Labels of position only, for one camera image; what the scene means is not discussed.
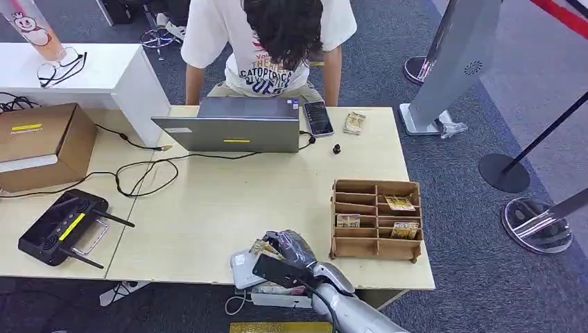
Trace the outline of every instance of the white t-shirt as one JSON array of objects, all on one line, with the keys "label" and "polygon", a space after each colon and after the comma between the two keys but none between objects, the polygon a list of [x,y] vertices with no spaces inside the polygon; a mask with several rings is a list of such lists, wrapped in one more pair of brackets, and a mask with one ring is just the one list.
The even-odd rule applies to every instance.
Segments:
[{"label": "white t-shirt", "polygon": [[[357,30],[349,0],[322,0],[320,40],[331,51]],[[233,54],[225,69],[227,85],[246,96],[275,96],[306,84],[308,63],[289,71],[272,63],[247,23],[241,0],[192,0],[182,57],[197,68],[205,68],[229,42]]]}]

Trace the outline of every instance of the speaker grille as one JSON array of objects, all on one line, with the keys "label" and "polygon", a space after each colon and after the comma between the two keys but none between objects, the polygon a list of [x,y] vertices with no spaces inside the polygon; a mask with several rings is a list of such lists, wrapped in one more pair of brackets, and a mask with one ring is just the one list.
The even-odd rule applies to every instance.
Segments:
[{"label": "speaker grille", "polygon": [[479,73],[482,68],[484,68],[484,64],[481,61],[472,61],[463,69],[463,73],[467,76],[472,76]]},{"label": "speaker grille", "polygon": [[49,250],[57,244],[57,235],[49,236],[43,241],[43,250]]},{"label": "speaker grille", "polygon": [[82,200],[78,203],[76,207],[76,212],[81,213],[84,212],[90,206],[90,202],[88,200]]}]

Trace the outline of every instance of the wooden organizer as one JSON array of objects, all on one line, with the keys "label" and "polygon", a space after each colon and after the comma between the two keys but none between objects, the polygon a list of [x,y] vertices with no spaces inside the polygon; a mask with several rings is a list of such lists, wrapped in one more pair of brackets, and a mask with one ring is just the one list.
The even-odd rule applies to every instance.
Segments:
[{"label": "wooden organizer", "polygon": [[[415,211],[392,211],[384,194],[410,196]],[[419,184],[378,180],[335,180],[330,257],[366,257],[417,262],[423,240]],[[360,214],[359,228],[337,228],[337,214]],[[391,239],[394,222],[418,222],[415,240]]]}]

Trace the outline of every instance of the robotic hand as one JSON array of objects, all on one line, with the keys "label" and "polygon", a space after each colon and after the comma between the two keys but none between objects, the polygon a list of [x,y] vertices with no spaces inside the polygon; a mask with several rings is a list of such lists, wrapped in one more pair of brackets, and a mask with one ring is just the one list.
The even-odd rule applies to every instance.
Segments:
[{"label": "robotic hand", "polygon": [[312,295],[313,309],[326,315],[340,333],[408,333],[388,317],[354,295],[353,284],[328,262],[317,262],[308,243],[296,232],[267,232],[269,242],[284,261],[260,259],[253,273],[283,287],[304,285]]}]

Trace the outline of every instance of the brown box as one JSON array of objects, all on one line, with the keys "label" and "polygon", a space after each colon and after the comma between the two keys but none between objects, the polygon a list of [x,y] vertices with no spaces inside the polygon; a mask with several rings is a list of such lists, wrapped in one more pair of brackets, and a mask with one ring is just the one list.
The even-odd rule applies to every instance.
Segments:
[{"label": "brown box", "polygon": [[[415,211],[391,210],[384,195],[409,196]],[[419,184],[380,180],[335,180],[330,257],[366,257],[417,262],[421,255],[422,211]],[[338,228],[337,214],[359,214],[359,228]],[[415,240],[391,239],[394,222],[416,222]]]},{"label": "brown box", "polygon": [[96,126],[75,103],[0,114],[0,189],[81,180],[95,140]]}]

